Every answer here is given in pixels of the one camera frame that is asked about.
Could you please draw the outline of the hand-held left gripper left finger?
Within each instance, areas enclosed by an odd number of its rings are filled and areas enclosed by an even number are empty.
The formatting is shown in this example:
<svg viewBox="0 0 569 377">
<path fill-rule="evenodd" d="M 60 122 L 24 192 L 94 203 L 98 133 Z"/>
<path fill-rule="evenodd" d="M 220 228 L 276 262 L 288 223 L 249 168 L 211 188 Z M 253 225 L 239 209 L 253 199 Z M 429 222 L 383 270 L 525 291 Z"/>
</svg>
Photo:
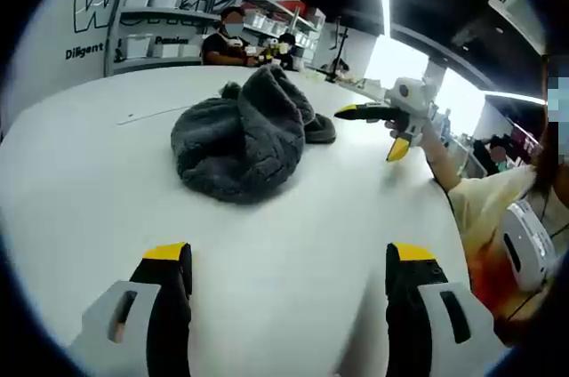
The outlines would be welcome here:
<svg viewBox="0 0 569 377">
<path fill-rule="evenodd" d="M 82 316 L 68 353 L 88 376 L 189 376 L 192 250 L 160 245 Z"/>
</svg>

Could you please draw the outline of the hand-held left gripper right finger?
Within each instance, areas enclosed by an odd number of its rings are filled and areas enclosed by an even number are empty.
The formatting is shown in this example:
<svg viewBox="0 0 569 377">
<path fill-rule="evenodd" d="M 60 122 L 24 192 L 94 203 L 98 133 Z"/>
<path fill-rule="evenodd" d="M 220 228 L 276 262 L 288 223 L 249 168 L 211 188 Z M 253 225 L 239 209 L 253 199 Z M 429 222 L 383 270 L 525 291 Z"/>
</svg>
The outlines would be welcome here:
<svg viewBox="0 0 569 377">
<path fill-rule="evenodd" d="M 385 290 L 387 376 L 484 376 L 507 352 L 492 314 L 427 249 L 388 244 Z"/>
</svg>

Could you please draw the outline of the person's right hand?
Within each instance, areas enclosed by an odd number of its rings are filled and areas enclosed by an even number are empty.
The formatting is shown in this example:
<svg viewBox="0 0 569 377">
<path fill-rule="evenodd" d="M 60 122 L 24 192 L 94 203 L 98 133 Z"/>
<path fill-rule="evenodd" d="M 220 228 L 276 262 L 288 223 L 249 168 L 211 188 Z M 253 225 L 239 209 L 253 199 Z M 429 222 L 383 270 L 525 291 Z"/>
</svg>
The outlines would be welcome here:
<svg viewBox="0 0 569 377">
<path fill-rule="evenodd" d="M 400 111 L 393 120 L 388 120 L 385 127 L 389 129 L 393 139 L 405 138 L 409 140 L 410 147 L 420 146 L 424 134 L 432 127 L 427 117 L 417 117 Z"/>
</svg>

